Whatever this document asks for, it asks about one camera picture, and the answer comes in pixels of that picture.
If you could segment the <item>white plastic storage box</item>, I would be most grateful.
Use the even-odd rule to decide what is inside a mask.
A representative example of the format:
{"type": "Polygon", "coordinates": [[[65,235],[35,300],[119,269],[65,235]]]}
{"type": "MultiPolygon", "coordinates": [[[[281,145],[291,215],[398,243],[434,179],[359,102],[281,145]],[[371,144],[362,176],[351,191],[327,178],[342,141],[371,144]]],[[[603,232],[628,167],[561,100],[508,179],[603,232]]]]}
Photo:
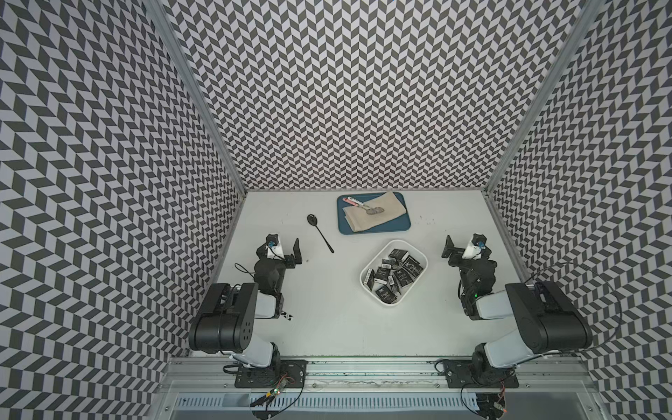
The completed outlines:
{"type": "Polygon", "coordinates": [[[381,306],[395,307],[419,285],[428,267],[429,260],[419,248],[393,240],[362,269],[358,283],[381,306]]]}

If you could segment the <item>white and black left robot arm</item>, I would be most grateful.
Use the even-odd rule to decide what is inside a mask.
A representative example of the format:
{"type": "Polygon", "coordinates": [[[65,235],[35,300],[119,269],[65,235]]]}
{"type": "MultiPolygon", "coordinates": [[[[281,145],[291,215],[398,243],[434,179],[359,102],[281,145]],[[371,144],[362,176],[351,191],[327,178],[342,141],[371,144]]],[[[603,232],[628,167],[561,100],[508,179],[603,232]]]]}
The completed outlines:
{"type": "Polygon", "coordinates": [[[257,251],[253,271],[234,267],[251,278],[248,283],[214,283],[188,333],[192,351],[222,354],[247,369],[279,369],[278,346],[254,333],[257,320],[285,315],[282,292],[285,274],[303,263],[300,241],[286,254],[278,234],[269,234],[257,251]]]}

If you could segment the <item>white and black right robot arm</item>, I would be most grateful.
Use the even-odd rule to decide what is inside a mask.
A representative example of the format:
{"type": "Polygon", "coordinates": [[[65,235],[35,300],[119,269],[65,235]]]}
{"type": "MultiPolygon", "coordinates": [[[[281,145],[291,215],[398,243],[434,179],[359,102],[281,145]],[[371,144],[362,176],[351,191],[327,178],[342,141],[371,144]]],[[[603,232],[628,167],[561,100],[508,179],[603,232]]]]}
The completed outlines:
{"type": "Polygon", "coordinates": [[[511,378],[518,365],[541,356],[586,349],[593,333],[586,318],[552,281],[507,283],[495,292],[497,262],[490,258],[487,238],[475,234],[460,248],[446,236],[442,257],[458,269],[458,299],[470,320],[513,318],[516,329],[474,348],[467,368],[478,385],[511,378]]]}

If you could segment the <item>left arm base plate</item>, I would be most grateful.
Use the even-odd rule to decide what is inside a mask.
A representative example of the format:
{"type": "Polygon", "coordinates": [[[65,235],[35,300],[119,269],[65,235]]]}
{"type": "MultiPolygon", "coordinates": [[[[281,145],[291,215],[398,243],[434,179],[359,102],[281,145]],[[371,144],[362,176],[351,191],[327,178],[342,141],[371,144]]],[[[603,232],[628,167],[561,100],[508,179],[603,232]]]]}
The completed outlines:
{"type": "Polygon", "coordinates": [[[283,376],[289,377],[287,388],[301,389],[305,385],[308,361],[300,359],[280,360],[269,367],[240,367],[236,373],[236,389],[270,390],[278,385],[283,376]]]}

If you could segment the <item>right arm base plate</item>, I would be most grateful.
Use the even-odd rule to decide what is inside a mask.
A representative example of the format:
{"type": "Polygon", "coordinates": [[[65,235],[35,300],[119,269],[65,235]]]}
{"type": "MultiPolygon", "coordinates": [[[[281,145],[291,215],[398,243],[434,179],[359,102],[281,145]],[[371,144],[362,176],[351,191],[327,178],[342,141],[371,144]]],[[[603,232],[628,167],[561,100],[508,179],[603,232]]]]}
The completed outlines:
{"type": "Polygon", "coordinates": [[[448,359],[441,362],[444,369],[447,385],[451,389],[480,388],[480,389],[518,389],[520,383],[516,377],[516,370],[497,369],[490,367],[486,362],[481,365],[470,360],[448,359]]]}

